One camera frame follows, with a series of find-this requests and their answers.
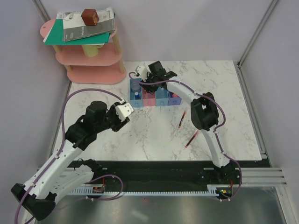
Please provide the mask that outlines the blue-capped small bottle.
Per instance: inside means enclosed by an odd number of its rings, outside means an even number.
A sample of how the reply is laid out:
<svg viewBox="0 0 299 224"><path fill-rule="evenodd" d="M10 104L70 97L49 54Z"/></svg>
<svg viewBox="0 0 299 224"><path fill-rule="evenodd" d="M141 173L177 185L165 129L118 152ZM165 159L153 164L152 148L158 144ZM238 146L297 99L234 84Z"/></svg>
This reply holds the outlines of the blue-capped small bottle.
<svg viewBox="0 0 299 224"><path fill-rule="evenodd" d="M135 92L134 93L134 98L135 98L135 100L140 100L141 99L141 95L140 95L140 92Z"/></svg>

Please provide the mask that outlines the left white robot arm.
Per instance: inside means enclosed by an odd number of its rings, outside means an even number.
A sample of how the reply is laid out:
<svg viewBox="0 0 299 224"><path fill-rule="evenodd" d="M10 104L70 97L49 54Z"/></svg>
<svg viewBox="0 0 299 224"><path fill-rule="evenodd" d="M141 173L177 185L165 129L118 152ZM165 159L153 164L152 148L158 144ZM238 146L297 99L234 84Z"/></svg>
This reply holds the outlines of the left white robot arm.
<svg viewBox="0 0 299 224"><path fill-rule="evenodd" d="M125 100L108 107L102 101L93 101L86 108L85 114L71 125L61 147L43 164L43 166L24 184L16 183L11 192L34 219L45 219L56 204L70 191L85 183L99 183L103 173L93 160L84 163L87 169L77 169L59 180L60 175L87 147L97 135L105 130L119 131L129 121L134 111Z"/></svg>

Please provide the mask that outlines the red pen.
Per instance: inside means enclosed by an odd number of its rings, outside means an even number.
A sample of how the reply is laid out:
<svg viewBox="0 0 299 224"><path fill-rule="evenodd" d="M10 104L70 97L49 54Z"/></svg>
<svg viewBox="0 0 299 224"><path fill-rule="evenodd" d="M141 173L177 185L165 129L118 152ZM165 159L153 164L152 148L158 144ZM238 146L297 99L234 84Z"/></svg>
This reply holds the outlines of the red pen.
<svg viewBox="0 0 299 224"><path fill-rule="evenodd" d="M182 123L183 123L183 120L184 120L184 118L185 118L185 115L186 115L186 111L183 112L183 115L182 115L181 120L180 120L180 122L179 122L178 128L181 128Z"/></svg>
<svg viewBox="0 0 299 224"><path fill-rule="evenodd" d="M194 133L194 135L189 139L189 141L187 142L187 144L185 145L185 148L187 148L191 143L192 141L195 139L195 137L198 135L199 131L196 131Z"/></svg>

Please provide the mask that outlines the pastel four-compartment drawer organizer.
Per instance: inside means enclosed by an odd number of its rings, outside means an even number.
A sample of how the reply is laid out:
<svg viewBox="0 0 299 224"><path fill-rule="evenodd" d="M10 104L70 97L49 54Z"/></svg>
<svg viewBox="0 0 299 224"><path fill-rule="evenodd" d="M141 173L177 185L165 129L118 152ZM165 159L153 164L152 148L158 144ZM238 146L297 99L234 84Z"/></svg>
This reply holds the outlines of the pastel four-compartment drawer organizer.
<svg viewBox="0 0 299 224"><path fill-rule="evenodd" d="M129 85L132 82L140 82L141 79L130 79ZM170 92L161 87L154 94L147 93L143 88L140 92L141 99L135 100L134 93L129 87L129 102L134 108L149 107L149 106L171 106L181 105L181 98L170 98Z"/></svg>

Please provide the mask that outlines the clear paperclip jar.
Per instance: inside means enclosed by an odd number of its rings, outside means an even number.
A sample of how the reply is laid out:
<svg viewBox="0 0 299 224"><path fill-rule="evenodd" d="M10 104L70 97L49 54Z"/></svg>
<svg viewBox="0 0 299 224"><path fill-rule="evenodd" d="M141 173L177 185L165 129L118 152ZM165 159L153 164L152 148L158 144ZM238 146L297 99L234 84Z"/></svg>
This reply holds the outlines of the clear paperclip jar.
<svg viewBox="0 0 299 224"><path fill-rule="evenodd" d="M141 86L137 82L132 82L130 84L130 88L133 93L142 91Z"/></svg>

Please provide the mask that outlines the pink-capped clear tube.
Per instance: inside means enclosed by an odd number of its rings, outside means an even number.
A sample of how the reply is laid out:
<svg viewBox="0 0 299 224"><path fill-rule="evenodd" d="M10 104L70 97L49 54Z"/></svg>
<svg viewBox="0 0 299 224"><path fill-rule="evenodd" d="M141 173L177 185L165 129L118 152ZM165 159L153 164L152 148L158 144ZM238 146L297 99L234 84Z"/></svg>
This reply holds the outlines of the pink-capped clear tube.
<svg viewBox="0 0 299 224"><path fill-rule="evenodd" d="M170 98L179 98L179 96L173 92L170 92Z"/></svg>

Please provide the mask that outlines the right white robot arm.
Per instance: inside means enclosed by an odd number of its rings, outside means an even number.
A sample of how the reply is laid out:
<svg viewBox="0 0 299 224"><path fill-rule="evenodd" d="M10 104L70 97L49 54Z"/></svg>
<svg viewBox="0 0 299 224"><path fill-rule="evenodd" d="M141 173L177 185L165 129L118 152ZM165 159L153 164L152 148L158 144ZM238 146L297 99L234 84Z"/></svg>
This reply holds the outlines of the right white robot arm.
<svg viewBox="0 0 299 224"><path fill-rule="evenodd" d="M190 86L183 83L173 71L167 72L160 61L154 62L148 68L138 66L136 76L142 79L141 87L148 93L155 93L159 87L178 95L190 105L192 124L204 135L212 156L213 164L219 169L214 171L214 178L218 183L226 183L231 173L224 166L229 164L225 156L217 129L219 112L223 112L215 102L212 93L197 93Z"/></svg>

